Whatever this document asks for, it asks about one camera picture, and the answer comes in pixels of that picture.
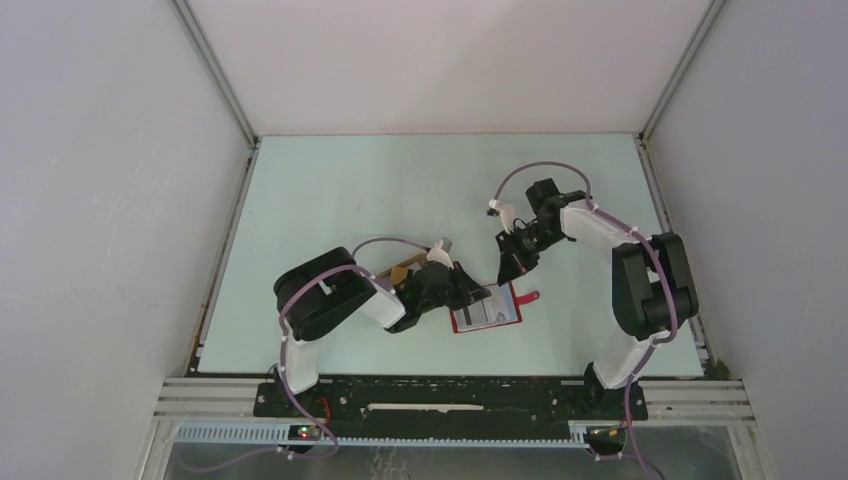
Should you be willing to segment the silver VIP card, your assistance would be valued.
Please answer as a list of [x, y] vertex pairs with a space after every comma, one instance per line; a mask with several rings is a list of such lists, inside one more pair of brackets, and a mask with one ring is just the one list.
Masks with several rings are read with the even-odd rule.
[[509, 285], [486, 286], [492, 295], [463, 310], [463, 326], [481, 329], [516, 323], [518, 311]]

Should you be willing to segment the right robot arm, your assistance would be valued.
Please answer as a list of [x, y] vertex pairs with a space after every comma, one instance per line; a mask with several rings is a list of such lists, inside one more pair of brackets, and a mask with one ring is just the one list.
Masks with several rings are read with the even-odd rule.
[[646, 237], [603, 211], [589, 192], [561, 192], [552, 179], [526, 191], [534, 213], [525, 223], [512, 206], [493, 198], [488, 215], [502, 224], [497, 234], [497, 282], [529, 273], [543, 251], [568, 240], [589, 246], [611, 268], [611, 306], [617, 329], [590, 363], [581, 392], [585, 411], [606, 418], [622, 403], [619, 389], [633, 384], [651, 353], [673, 340], [696, 315], [698, 298], [682, 239], [673, 232]]

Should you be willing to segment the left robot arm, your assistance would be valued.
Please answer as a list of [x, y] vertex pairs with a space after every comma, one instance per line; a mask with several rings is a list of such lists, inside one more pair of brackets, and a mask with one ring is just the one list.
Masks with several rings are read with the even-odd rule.
[[281, 275], [273, 292], [282, 330], [277, 402], [297, 417], [316, 403], [322, 339], [349, 317], [363, 314], [401, 333], [433, 310], [461, 310], [491, 296], [451, 258], [443, 240], [426, 247], [419, 268], [397, 284], [379, 281], [351, 251], [337, 247]]

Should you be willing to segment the red leather card holder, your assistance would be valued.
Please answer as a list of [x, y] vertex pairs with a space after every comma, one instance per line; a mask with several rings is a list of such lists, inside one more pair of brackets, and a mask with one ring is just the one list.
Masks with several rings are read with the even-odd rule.
[[518, 295], [512, 282], [485, 285], [487, 298], [459, 310], [451, 310], [452, 330], [455, 334], [471, 333], [497, 327], [520, 324], [521, 308], [541, 298], [538, 290]]

